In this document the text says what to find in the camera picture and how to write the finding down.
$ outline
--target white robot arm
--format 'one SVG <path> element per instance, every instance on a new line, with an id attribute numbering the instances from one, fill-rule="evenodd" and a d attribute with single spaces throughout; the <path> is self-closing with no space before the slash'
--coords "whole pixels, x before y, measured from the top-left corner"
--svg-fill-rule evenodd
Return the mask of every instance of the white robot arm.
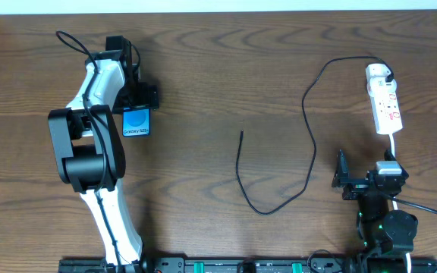
<path id="1" fill-rule="evenodd" d="M 132 64 L 131 46 L 122 36 L 108 37 L 106 50 L 87 60 L 87 75 L 75 98 L 66 108 L 49 114 L 60 178 L 72 184 L 89 206 L 104 242 L 109 271 L 116 267 L 117 271 L 119 267 L 133 271 L 143 248 L 124 199 L 125 157 L 112 114 L 147 111 L 149 117 L 149 110 L 159 107 L 156 88 L 139 83 L 139 66 Z M 84 99 L 89 112 L 84 110 Z M 99 133 L 90 119 L 96 120 Z M 81 137 L 93 137 L 95 145 L 74 146 L 72 140 Z"/>

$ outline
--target white wall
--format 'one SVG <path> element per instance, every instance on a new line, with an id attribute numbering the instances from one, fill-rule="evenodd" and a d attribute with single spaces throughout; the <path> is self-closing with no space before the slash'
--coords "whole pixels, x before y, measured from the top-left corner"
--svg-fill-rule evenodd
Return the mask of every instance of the white wall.
<path id="1" fill-rule="evenodd" d="M 437 0 L 0 0 L 0 14 L 437 9 Z"/>

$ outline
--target power plug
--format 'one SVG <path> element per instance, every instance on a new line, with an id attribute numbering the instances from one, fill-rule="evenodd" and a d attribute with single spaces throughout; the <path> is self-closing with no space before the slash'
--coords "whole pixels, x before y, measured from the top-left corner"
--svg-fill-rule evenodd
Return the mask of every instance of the power plug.
<path id="1" fill-rule="evenodd" d="M 391 71 L 385 64 L 371 64 L 366 69 L 367 91 L 372 104 L 378 134 L 388 135 L 402 129 L 401 111 L 395 93 L 398 85 L 386 78 Z"/>

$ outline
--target green connector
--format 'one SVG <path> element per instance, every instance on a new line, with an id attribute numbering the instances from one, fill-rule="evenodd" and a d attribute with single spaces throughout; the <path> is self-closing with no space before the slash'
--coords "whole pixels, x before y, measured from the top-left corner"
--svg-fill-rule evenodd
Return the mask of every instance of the green connector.
<path id="1" fill-rule="evenodd" d="M 194 273 L 203 273 L 205 271 L 204 268 L 203 262 L 195 262 L 195 264 L 193 264 Z"/>
<path id="2" fill-rule="evenodd" d="M 293 273 L 303 273 L 303 265 L 300 263 L 294 263 L 293 266 Z"/>

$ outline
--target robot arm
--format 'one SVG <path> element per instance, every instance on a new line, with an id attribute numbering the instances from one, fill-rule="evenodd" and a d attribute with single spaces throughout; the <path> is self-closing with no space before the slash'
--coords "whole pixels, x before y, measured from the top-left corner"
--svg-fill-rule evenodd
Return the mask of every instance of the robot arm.
<path id="1" fill-rule="evenodd" d="M 143 247 L 124 199 L 122 177 L 126 163 L 112 114 L 159 107 L 156 88 L 139 83 L 139 67 L 132 64 L 131 46 L 122 36 L 107 37 L 106 50 L 92 54 L 99 68 L 94 81 L 91 79 L 96 70 L 87 60 L 87 75 L 78 94 L 67 108 L 49 114 L 58 173 L 89 206 L 105 245 L 106 268 L 137 266 Z M 88 88 L 87 107 L 92 117 L 87 116 L 83 107 Z M 102 140 L 90 118 L 95 118 Z M 72 140 L 81 137 L 93 137 L 95 144 L 73 145 Z M 104 160 L 108 162 L 105 169 Z"/>

